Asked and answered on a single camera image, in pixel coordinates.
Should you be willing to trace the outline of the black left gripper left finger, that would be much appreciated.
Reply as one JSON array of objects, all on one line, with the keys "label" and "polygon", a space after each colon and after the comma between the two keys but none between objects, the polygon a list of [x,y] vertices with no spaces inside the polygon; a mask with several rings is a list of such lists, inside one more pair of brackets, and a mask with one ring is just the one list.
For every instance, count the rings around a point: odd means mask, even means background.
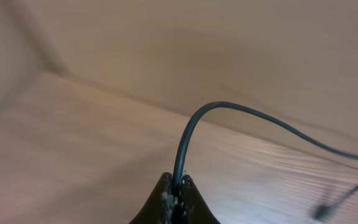
[{"label": "black left gripper left finger", "polygon": [[170,223],[168,199],[170,197],[171,182],[171,173],[164,172],[160,176],[140,212],[129,222],[129,224]]}]

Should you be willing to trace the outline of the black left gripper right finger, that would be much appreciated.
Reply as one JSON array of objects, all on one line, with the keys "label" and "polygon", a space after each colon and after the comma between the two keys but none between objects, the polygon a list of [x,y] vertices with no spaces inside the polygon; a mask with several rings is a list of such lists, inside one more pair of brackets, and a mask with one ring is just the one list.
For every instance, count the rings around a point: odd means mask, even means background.
[{"label": "black left gripper right finger", "polygon": [[182,178],[181,198],[181,223],[219,224],[189,175]]}]

